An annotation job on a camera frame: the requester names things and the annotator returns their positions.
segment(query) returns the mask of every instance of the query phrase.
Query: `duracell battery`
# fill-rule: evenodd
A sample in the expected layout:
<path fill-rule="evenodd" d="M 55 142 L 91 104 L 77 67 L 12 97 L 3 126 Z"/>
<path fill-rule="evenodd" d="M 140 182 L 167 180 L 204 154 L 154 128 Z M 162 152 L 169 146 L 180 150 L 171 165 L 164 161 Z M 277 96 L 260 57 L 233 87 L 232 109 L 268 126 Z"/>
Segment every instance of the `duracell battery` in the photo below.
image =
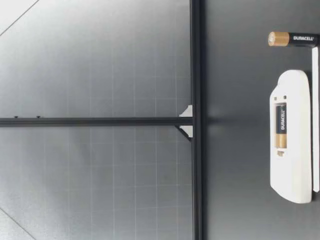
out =
<path fill-rule="evenodd" d="M 268 36 L 268 44 L 271 47 L 296 46 L 313 48 L 319 44 L 319 35 L 311 33 L 272 31 Z"/>
<path fill-rule="evenodd" d="M 275 106 L 275 147 L 287 148 L 287 104 L 279 103 Z"/>

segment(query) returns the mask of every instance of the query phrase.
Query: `gray background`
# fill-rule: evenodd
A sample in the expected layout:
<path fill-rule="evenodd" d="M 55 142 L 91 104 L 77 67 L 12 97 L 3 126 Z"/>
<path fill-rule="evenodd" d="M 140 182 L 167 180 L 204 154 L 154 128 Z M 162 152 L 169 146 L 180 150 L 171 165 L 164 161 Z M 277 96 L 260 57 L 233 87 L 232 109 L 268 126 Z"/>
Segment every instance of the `gray background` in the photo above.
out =
<path fill-rule="evenodd" d="M 204 1 L 204 239 L 320 238 L 319 195 L 294 204 L 269 184 L 269 96 L 282 72 L 311 70 L 311 49 L 267 42 L 271 31 L 319 33 L 319 10 L 317 0 Z"/>
<path fill-rule="evenodd" d="M 39 1 L 1 37 L 0 116 L 178 115 L 191 104 L 189 6 Z"/>
<path fill-rule="evenodd" d="M 3 30 L 32 2 L 0 3 Z M 39 1 L 0 38 L 0 117 L 177 116 L 189 7 Z M 2 128 L 0 165 L 0 208 L 37 240 L 193 237 L 191 143 L 174 127 Z M 18 229 L 0 214 L 0 239 L 29 239 Z"/>
<path fill-rule="evenodd" d="M 191 143 L 174 127 L 0 129 L 0 207 L 37 240 L 191 240 Z M 21 240 L 0 214 L 0 239 Z"/>

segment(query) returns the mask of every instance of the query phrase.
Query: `battery compartment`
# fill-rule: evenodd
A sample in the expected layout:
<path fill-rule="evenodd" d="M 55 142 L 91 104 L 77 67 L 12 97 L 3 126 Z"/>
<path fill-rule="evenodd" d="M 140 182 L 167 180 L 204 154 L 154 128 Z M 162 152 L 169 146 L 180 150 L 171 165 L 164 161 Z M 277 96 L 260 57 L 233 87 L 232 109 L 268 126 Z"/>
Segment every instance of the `battery compartment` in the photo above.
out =
<path fill-rule="evenodd" d="M 287 96 L 274 97 L 274 151 L 278 157 L 285 157 L 287 152 Z"/>

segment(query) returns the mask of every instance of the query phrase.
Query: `dark gray surface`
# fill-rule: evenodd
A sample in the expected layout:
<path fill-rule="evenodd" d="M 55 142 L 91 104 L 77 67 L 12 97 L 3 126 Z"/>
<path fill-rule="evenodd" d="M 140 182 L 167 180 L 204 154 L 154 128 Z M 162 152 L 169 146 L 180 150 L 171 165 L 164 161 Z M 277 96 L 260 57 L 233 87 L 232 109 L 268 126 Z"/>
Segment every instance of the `dark gray surface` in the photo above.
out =
<path fill-rule="evenodd" d="M 191 103 L 189 6 L 39 1 L 0 38 L 0 117 L 177 116 Z"/>
<path fill-rule="evenodd" d="M 204 239 L 319 239 L 319 195 L 298 205 L 269 184 L 269 96 L 282 72 L 311 70 L 311 50 L 271 48 L 267 37 L 319 33 L 320 2 L 206 0 L 204 7 Z"/>

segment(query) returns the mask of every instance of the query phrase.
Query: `copper battery top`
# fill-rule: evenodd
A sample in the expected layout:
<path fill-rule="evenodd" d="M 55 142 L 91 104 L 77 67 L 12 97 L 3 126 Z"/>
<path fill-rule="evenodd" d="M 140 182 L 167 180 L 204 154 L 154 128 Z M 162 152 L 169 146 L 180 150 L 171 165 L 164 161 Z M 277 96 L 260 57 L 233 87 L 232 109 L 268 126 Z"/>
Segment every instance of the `copper battery top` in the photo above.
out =
<path fill-rule="evenodd" d="M 268 36 L 268 44 L 269 46 L 281 46 L 285 47 L 289 43 L 289 33 L 282 31 L 272 31 Z"/>

